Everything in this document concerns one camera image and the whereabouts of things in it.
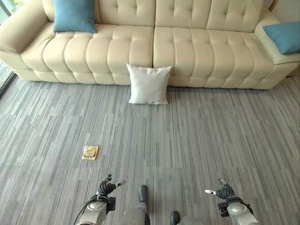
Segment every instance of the sofa seat cushion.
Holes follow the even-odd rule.
[[[97,33],[53,33],[49,22],[22,53],[28,80],[129,85],[126,63],[152,66],[153,28],[95,24]]]
[[[171,86],[269,89],[294,65],[274,65],[254,33],[156,27],[154,68],[174,66]]]

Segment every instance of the sofa armrest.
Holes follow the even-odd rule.
[[[42,1],[29,1],[0,26],[0,51],[22,53],[47,22]]]
[[[282,55],[277,49],[275,43],[271,38],[266,34],[263,29],[265,25],[271,25],[280,23],[278,19],[267,9],[263,9],[260,21],[258,22],[254,33],[257,39],[260,41],[268,55],[272,58],[274,64],[281,64],[287,62],[299,62],[300,61],[300,53],[295,53],[291,55]]]

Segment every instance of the pillow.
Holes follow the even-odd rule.
[[[54,32],[97,32],[94,25],[94,0],[54,0],[54,10]]]
[[[165,98],[168,79],[173,66],[158,69],[126,64],[131,81],[132,104],[168,104]]]
[[[300,21],[284,22],[262,28],[275,42],[280,54],[289,55],[300,52]]]

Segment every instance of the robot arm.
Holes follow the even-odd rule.
[[[112,175],[109,174],[101,181],[96,195],[94,195],[79,212],[74,225],[81,212],[83,213],[77,225],[101,225],[108,212],[115,210],[116,198],[107,196],[116,188],[124,185],[126,180],[122,180],[117,184],[110,183],[111,180]]]
[[[259,222],[254,217],[250,205],[236,197],[233,188],[224,180],[220,180],[219,183],[222,185],[220,190],[205,190],[205,193],[226,200],[218,204],[221,216],[230,217],[233,225],[258,225]]]

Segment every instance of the brass floor box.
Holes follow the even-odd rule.
[[[83,151],[82,159],[95,160],[98,153],[98,146],[86,146]]]

